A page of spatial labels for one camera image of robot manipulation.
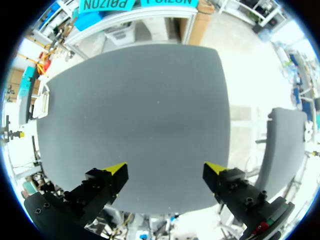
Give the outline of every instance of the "metal frame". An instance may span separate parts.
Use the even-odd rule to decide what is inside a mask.
[[[156,17],[188,19],[185,26],[183,38],[181,40],[182,44],[187,44],[190,38],[192,28],[194,26],[197,13],[198,10],[196,8],[191,7],[137,7],[131,11],[108,15],[104,17],[101,21],[97,22],[96,24],[88,27],[83,31],[77,32],[75,34],[72,34],[71,32],[71,35],[66,39],[64,45],[69,47],[81,58],[86,60],[89,59],[89,57],[85,53],[83,53],[77,46],[75,46],[77,42],[117,24]]]

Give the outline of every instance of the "cardboard box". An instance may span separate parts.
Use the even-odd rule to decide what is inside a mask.
[[[207,0],[199,0],[196,7],[198,13],[195,17],[192,31],[190,33],[189,45],[200,45],[201,40],[207,30],[207,27],[211,21],[212,13],[215,11],[213,4]],[[180,21],[180,36],[183,39],[186,29],[187,19],[183,18]]]

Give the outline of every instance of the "cable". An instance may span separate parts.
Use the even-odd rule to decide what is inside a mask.
[[[125,225],[129,222],[131,216],[132,216],[132,212],[129,214],[129,216],[126,218],[126,220],[124,221],[124,223],[123,223],[120,227],[125,226]],[[119,231],[119,228],[117,227],[117,228],[115,229],[114,234],[111,236],[111,237],[112,237],[111,239],[114,239],[114,237],[116,236],[116,234],[117,234],[118,231]]]

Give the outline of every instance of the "blue container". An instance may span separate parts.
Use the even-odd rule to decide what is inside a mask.
[[[51,9],[53,12],[57,11],[59,8],[60,8],[60,5],[56,2],[51,6]]]
[[[93,24],[101,21],[104,17],[104,14],[99,11],[79,14],[78,9],[76,9],[74,10],[72,17],[77,17],[74,25],[79,31],[83,31]]]

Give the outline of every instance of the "screw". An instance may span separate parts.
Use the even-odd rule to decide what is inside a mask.
[[[40,208],[37,208],[35,211],[34,211],[35,214],[40,214],[41,213],[41,209]]]
[[[233,190],[233,189],[236,189],[237,187],[238,185],[236,183],[232,183],[230,186],[230,189]]]
[[[259,194],[259,198],[262,200],[265,200],[267,198],[267,191],[263,190],[262,192],[260,192]]]
[[[247,197],[245,199],[244,205],[248,207],[248,206],[251,206],[253,203],[254,203],[254,200],[252,199],[252,197]]]

